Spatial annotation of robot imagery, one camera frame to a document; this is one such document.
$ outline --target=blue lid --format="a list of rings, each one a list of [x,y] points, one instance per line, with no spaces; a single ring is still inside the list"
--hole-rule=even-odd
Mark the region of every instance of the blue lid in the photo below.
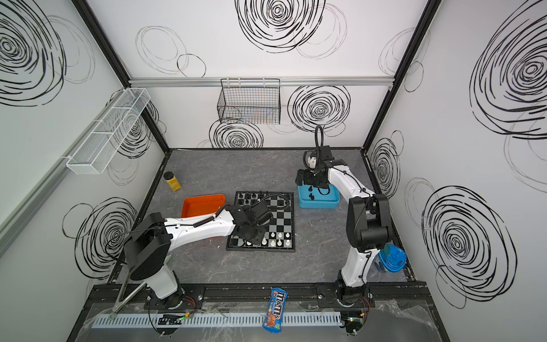
[[[386,245],[379,255],[382,264],[390,272],[401,271],[406,264],[406,253],[397,246]]]

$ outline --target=white wire basket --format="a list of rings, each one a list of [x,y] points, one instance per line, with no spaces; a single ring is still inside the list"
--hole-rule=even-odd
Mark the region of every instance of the white wire basket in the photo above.
[[[68,160],[67,167],[77,175],[102,174],[149,101],[145,88],[125,89]]]

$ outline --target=black vertical post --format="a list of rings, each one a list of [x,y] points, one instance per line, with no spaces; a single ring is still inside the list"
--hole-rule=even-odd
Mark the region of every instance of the black vertical post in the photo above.
[[[439,8],[441,2],[442,0],[429,0],[427,2],[426,8],[423,10],[422,16],[418,21],[418,25],[414,30],[414,34],[410,39],[410,43],[406,47],[403,59],[401,59],[401,63],[399,64],[399,67],[395,72],[395,81],[393,82],[393,86],[390,90],[387,91],[386,97],[384,97],[382,101],[382,105],[380,106],[380,110],[378,111],[376,118],[374,119],[369,134],[366,136],[365,143],[363,144],[363,149],[365,153],[372,145],[374,137],[378,133],[378,130],[380,129],[382,121],[389,111],[389,107],[391,106],[393,99],[395,99],[397,91],[403,83],[405,75],[408,72],[410,65],[412,64],[412,60],[414,59],[414,56],[416,55],[416,52],[418,51],[418,48],[422,43],[423,37],[426,35],[426,32],[429,29],[429,24],[431,24],[431,21],[433,20],[433,17],[435,16],[435,13],[437,12],[437,9]]]
[[[124,87],[131,86],[129,84],[129,74],[125,70],[123,64],[121,63],[120,59],[118,58],[118,55],[112,48],[112,45],[108,41],[108,38],[106,37],[106,34],[104,33],[103,29],[101,28],[101,25],[97,21],[97,18],[95,17],[95,14],[89,7],[89,4],[86,0],[72,0],[72,3],[74,4],[74,7],[76,7],[76,10],[84,20],[84,23],[87,25],[89,31],[95,38],[95,41],[99,45],[99,48],[101,48],[101,51],[103,52],[104,56],[106,57],[107,61],[110,63],[110,66],[112,67],[112,70],[114,70],[114,73],[116,76],[118,76],[118,79],[120,80],[121,84]],[[143,118],[144,122],[146,123],[146,126],[158,142],[158,145],[160,146],[161,150],[164,152],[164,154],[169,153],[169,146],[167,145],[167,142],[164,139],[164,136],[161,134],[160,130],[158,129],[158,126],[156,125],[156,122],[154,122],[154,119],[150,115],[150,112],[148,111],[148,108],[144,108],[141,117]]]

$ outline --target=yellow bottle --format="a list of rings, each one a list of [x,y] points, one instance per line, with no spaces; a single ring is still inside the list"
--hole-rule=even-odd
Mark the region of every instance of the yellow bottle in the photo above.
[[[173,191],[177,191],[181,188],[181,185],[178,183],[178,180],[175,178],[173,172],[167,171],[164,173],[164,178],[167,181],[167,184],[171,187]]]

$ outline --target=orange tray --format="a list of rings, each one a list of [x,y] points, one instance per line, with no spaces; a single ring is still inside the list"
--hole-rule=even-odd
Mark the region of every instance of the orange tray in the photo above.
[[[212,214],[226,203],[224,195],[188,197],[182,205],[181,217],[192,217]]]

